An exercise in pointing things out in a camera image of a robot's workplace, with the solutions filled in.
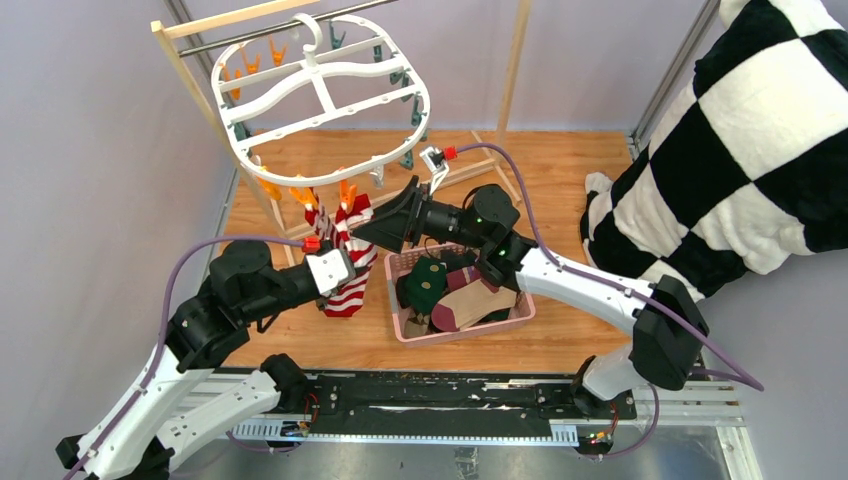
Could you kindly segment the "cream purple striped sock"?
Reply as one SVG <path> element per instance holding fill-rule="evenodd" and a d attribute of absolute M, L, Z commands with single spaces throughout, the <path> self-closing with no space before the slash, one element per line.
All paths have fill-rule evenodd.
<path fill-rule="evenodd" d="M 449 293 L 464 288 L 481 278 L 481 274 L 475 266 L 467 266 L 453 270 L 446 275 L 446 287 Z"/>
<path fill-rule="evenodd" d="M 434 307 L 431 322 L 442 332 L 458 332 L 474 326 L 487 315 L 510 310 L 517 293 L 505 287 L 479 280 L 452 293 L 447 293 Z"/>

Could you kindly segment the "red white striped sock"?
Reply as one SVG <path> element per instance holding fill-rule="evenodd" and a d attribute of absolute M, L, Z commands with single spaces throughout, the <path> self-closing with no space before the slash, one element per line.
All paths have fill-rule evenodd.
<path fill-rule="evenodd" d="M 327 300 L 324 314 L 327 317 L 349 318 L 364 306 L 364 296 L 370 271 L 377 259 L 377 247 L 350 235 L 352 226 L 356 226 L 374 215 L 367 194 L 358 194 L 350 207 L 345 210 L 339 206 L 332 220 L 331 239 L 334 245 L 345 250 L 357 271 L 356 276 L 343 285 L 337 294 Z"/>
<path fill-rule="evenodd" d="M 328 242 L 332 247 L 336 246 L 336 230 L 333 218 L 321 201 L 304 206 L 304 219 L 316 237 L 322 242 Z"/>

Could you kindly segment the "white round sock hanger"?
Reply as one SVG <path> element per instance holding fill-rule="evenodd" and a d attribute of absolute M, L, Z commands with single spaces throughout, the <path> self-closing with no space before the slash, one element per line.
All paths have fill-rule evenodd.
<path fill-rule="evenodd" d="M 340 15 L 358 35 L 353 43 L 333 47 L 330 31 L 305 13 L 293 16 L 295 32 L 305 36 L 301 53 L 289 62 L 259 67 L 254 73 L 228 72 L 230 59 L 248 46 L 226 47 L 210 75 L 210 86 L 230 147 L 246 173 L 282 187 L 316 187 L 363 173 L 412 153 L 429 133 L 430 93 L 409 57 L 377 23 L 357 15 Z M 406 134 L 384 151 L 317 176 L 275 173 L 259 157 L 261 145 L 283 140 L 335 121 L 360 119 L 381 107 L 411 107 Z"/>

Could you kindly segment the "pink plastic basket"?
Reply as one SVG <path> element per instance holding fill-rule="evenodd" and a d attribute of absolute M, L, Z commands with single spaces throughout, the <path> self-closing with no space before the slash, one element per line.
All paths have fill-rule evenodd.
<path fill-rule="evenodd" d="M 485 287 L 474 267 L 453 269 L 462 252 L 447 244 L 385 257 L 394 333 L 405 346 L 500 333 L 534 318 L 531 296 Z"/>

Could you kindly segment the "argyle brown sock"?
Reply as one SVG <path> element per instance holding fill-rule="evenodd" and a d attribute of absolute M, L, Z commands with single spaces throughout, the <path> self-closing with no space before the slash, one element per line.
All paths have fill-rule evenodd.
<path fill-rule="evenodd" d="M 406 319 L 403 327 L 403 338 L 410 340 L 431 333 L 431 316 L 429 314 L 412 313 Z"/>

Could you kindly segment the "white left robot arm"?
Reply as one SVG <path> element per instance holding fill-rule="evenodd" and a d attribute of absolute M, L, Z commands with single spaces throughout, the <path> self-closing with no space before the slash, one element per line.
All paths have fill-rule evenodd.
<path fill-rule="evenodd" d="M 167 479 L 201 447 L 258 413 L 307 407 L 307 379 L 287 355 L 268 357 L 235 388 L 177 415 L 183 399 L 252 331 L 266 330 L 282 313 L 323 302 L 350 285 L 364 266 L 349 242 L 397 251 L 411 217 L 398 204 L 361 205 L 345 228 L 328 238 L 299 242 L 304 259 L 276 268 L 273 236 L 224 235 L 197 294 L 179 305 L 165 297 L 156 344 L 139 375 L 89 432 L 62 439 L 57 456 L 68 477 Z"/>

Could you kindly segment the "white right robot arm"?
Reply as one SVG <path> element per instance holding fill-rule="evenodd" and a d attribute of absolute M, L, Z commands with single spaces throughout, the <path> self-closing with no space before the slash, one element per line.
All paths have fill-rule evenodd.
<path fill-rule="evenodd" d="M 464 208 L 434 200 L 426 185 L 412 179 L 392 204 L 390 224 L 400 243 L 424 235 L 476 248 L 474 265 L 447 274 L 442 299 L 431 310 L 439 331 L 477 322 L 511 307 L 518 295 L 535 294 L 598 317 L 631 338 L 606 355 L 591 356 L 575 373 L 571 403 L 584 417 L 596 417 L 618 394 L 641 385 L 681 390 L 709 333 L 683 284 L 669 276 L 651 283 L 604 273 L 558 257 L 514 230 L 518 211 L 497 185 L 487 185 Z"/>

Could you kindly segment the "wooden clothes rack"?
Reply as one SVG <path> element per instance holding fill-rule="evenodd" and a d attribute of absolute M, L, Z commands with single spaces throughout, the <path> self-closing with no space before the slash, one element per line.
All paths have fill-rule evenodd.
<path fill-rule="evenodd" d="M 260 202 L 280 236 L 303 239 L 307 224 L 289 227 L 282 214 L 282 191 L 338 184 L 369 174 L 384 184 L 384 168 L 409 161 L 429 134 L 433 101 L 428 87 L 390 34 L 362 17 L 378 7 L 364 1 L 320 14 L 302 12 L 301 1 L 268 1 L 166 26 L 151 22 L 151 32 L 221 143 L 230 149 L 238 174 Z M 308 33 L 301 55 L 287 61 L 285 47 L 270 45 L 272 67 L 244 58 L 242 70 L 228 69 L 230 58 L 257 40 L 273 42 L 277 33 Z M 319 113 L 290 121 L 265 133 L 238 132 L 247 123 L 300 90 L 311 89 Z M 349 167 L 318 176 L 276 174 L 259 157 L 261 145 L 283 140 L 332 121 L 352 118 L 394 102 L 413 107 L 411 130 L 400 144 Z"/>

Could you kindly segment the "black white checkered blanket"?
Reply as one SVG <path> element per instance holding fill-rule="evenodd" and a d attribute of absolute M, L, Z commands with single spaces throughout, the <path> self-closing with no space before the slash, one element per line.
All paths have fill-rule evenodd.
<path fill-rule="evenodd" d="M 847 32 L 819 1 L 724 1 L 724 33 L 618 177 L 585 181 L 603 271 L 695 300 L 847 246 Z"/>

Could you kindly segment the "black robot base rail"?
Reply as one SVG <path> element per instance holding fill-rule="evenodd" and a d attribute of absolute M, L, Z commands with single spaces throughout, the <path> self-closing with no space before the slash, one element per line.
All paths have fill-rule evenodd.
<path fill-rule="evenodd" d="M 631 392 L 591 413 L 567 374 L 309 370 L 300 402 L 235 426 L 239 440 L 583 446 L 636 419 Z"/>

